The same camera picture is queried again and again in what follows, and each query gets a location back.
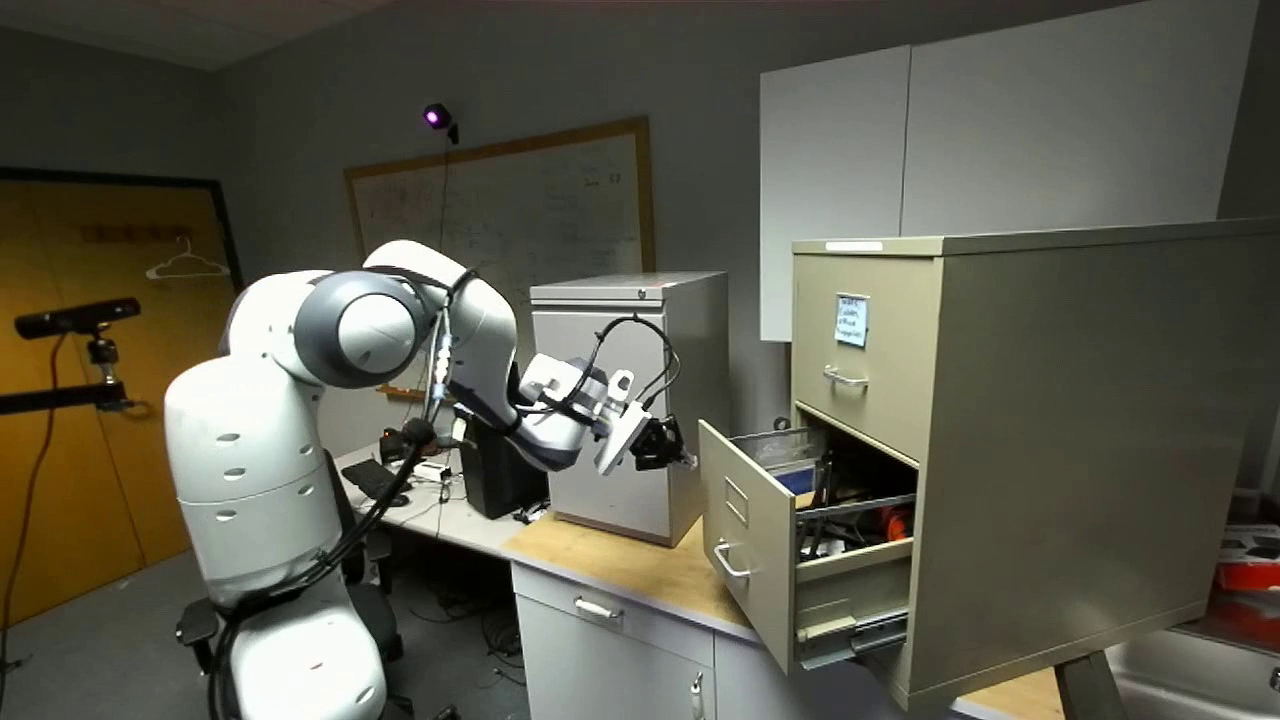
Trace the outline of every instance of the floor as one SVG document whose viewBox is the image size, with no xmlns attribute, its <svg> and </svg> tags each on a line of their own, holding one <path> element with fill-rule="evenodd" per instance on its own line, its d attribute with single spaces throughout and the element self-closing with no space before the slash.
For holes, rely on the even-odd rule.
<svg viewBox="0 0 1280 720">
<path fill-rule="evenodd" d="M 416 720 L 526 720 L 507 563 L 421 535 L 386 535 L 386 592 L 402 654 L 392 690 Z M 0 714 L 203 720 L 203 676 L 170 622 L 196 598 L 191 556 L 155 563 L 7 632 Z"/>
</svg>

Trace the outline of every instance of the office desk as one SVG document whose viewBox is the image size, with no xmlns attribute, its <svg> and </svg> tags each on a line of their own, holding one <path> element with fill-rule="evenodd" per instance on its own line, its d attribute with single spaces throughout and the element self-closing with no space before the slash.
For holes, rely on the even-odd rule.
<svg viewBox="0 0 1280 720">
<path fill-rule="evenodd" d="M 334 454 L 334 469 L 370 459 L 377 449 Z M 637 714 L 843 714 L 889 720 L 885 687 L 858 669 L 830 669 L 803 679 L 774 672 L 749 618 L 723 594 L 703 559 L 703 525 L 676 549 L 585 526 L 560 516 L 519 525 L 482 519 L 463 501 L 459 470 L 441 495 L 441 470 L 457 454 L 433 454 L 407 485 L 407 505 L 384 525 L 446 538 L 512 563 L 526 703 L 533 714 L 594 714 L 627 708 Z M 1007 679 L 962 694 L 954 708 L 999 720 L 1058 720 L 1050 672 Z"/>
</svg>

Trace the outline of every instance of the wooden door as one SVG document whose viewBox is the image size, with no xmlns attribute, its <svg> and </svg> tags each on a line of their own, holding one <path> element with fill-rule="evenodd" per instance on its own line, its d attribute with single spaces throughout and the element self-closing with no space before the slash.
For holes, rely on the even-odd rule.
<svg viewBox="0 0 1280 720">
<path fill-rule="evenodd" d="M 0 315 L 135 294 L 117 320 L 122 412 L 90 403 L 0 416 L 0 592 L 27 618 L 155 559 L 188 552 L 162 454 L 162 389 L 214 355 L 231 272 L 152 280 L 176 252 L 229 267 L 212 184 L 0 181 Z M 94 383 L 89 336 L 21 339 L 0 329 L 0 396 Z"/>
</svg>

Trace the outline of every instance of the drawer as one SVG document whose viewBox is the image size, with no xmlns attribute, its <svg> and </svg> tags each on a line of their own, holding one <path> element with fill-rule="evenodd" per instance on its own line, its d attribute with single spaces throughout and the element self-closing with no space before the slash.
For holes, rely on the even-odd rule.
<svg viewBox="0 0 1280 720">
<path fill-rule="evenodd" d="M 915 469 L 841 432 L 719 437 L 698 422 L 709 559 L 783 672 L 868 661 L 909 632 Z"/>
<path fill-rule="evenodd" d="M 710 654 L 717 654 L 709 632 L 694 632 L 693 622 L 685 622 L 676 617 L 619 598 L 619 594 L 599 592 L 590 585 L 577 585 L 563 576 L 547 576 L 547 573 L 512 563 L 512 586 L 519 598 L 533 598 L 533 605 L 553 609 L 560 617 L 577 617 L 585 622 L 627 637 L 637 643 L 651 643 L 651 648 L 685 654 L 693 663 L 710 663 Z"/>
<path fill-rule="evenodd" d="M 897 454 L 925 459 L 940 260 L 794 252 L 794 407 Z"/>
</svg>

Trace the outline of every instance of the humanoid robot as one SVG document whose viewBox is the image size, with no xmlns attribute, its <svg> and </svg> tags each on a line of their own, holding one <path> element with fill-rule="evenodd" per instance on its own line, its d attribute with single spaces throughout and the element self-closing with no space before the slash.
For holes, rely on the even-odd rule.
<svg viewBox="0 0 1280 720">
<path fill-rule="evenodd" d="M 457 443 L 467 421 L 547 470 L 594 432 L 608 470 L 656 422 L 647 403 L 667 378 L 630 391 L 624 367 L 604 374 L 590 358 L 538 352 L 515 372 L 512 305 L 416 241 L 386 241 L 350 272 L 255 280 L 231 309 L 229 352 L 181 372 L 162 396 L 176 495 L 219 609 L 208 714 L 384 713 L 384 663 L 334 563 L 394 485 L 345 533 L 316 403 L 324 389 L 386 383 L 421 352 L 433 383 L 394 480 Z"/>
</svg>

